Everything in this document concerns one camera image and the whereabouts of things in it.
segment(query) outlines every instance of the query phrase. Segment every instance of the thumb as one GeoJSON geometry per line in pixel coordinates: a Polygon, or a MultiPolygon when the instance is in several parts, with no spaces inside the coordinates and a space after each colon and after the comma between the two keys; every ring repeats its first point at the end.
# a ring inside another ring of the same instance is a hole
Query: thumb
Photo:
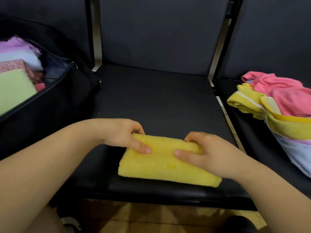
{"type": "Polygon", "coordinates": [[[145,145],[144,143],[135,139],[132,135],[131,135],[131,139],[130,139],[128,147],[132,148],[132,149],[134,149],[134,150],[136,150],[142,154],[151,154],[152,153],[152,149],[148,145],[145,145]]]}
{"type": "Polygon", "coordinates": [[[192,153],[186,150],[175,150],[174,156],[181,161],[191,163],[194,166],[205,169],[204,168],[204,164],[205,164],[204,155],[192,153]]]}

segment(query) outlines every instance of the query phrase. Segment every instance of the hand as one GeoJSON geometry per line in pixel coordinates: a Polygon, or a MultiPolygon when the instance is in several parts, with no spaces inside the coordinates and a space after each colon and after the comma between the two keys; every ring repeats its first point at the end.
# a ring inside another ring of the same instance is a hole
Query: hand
{"type": "Polygon", "coordinates": [[[129,147],[144,154],[152,153],[149,146],[132,136],[132,133],[145,134],[138,122],[130,119],[91,119],[89,121],[97,130],[101,144],[129,147]]]}
{"type": "Polygon", "coordinates": [[[185,141],[194,141],[202,146],[204,154],[175,150],[175,157],[202,168],[216,176],[235,179],[244,165],[253,160],[224,139],[204,132],[190,132],[185,141]]]}

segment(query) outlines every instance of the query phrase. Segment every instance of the forearm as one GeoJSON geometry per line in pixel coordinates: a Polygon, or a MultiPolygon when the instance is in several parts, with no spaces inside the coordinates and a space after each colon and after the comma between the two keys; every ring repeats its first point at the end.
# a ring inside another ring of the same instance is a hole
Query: forearm
{"type": "Polygon", "coordinates": [[[88,121],[0,161],[0,232],[21,232],[100,143],[88,121]]]}
{"type": "Polygon", "coordinates": [[[270,168],[249,160],[236,181],[275,233],[311,232],[311,200],[270,168]]]}

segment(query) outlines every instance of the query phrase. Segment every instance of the black bag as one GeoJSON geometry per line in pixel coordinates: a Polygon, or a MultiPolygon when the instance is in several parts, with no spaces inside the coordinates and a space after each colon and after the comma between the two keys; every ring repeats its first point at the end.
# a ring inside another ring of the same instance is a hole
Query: black bag
{"type": "Polygon", "coordinates": [[[61,67],[52,78],[46,72],[44,90],[0,116],[0,160],[86,118],[99,82],[82,51],[57,29],[0,16],[0,40],[14,35],[41,49],[43,68],[61,67]]]}

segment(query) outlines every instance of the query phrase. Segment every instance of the green towel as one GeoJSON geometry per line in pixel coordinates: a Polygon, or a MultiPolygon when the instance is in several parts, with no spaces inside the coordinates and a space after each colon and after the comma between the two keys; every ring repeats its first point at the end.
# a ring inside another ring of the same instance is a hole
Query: green towel
{"type": "Polygon", "coordinates": [[[23,70],[0,74],[0,115],[37,93],[35,86],[23,70]]]}

